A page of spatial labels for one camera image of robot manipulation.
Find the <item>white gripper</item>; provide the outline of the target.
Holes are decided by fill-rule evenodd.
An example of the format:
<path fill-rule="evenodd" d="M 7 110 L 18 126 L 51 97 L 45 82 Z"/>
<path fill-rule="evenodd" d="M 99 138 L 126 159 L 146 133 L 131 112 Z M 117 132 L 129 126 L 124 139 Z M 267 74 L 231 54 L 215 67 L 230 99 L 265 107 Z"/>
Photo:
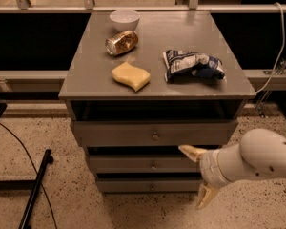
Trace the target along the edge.
<path fill-rule="evenodd" d="M 232 164 L 232 154 L 224 149 L 206 150 L 192 145 L 179 145 L 178 149 L 192 162 L 198 162 L 203 179 L 199 186 L 197 208 L 205 208 L 218 194 L 219 189 L 231 183 L 227 171 Z"/>

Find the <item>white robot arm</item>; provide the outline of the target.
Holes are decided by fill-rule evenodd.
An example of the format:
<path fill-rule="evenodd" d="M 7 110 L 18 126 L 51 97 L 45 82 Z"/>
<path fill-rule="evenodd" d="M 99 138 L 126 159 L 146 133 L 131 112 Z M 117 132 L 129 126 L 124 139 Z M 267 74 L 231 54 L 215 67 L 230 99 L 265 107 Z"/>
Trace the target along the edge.
<path fill-rule="evenodd" d="M 199 165 L 203 183 L 197 207 L 206 207 L 219 190 L 240 180 L 286 178 L 286 138 L 266 129 L 252 129 L 233 146 L 207 150 L 192 145 L 178 149 Z"/>

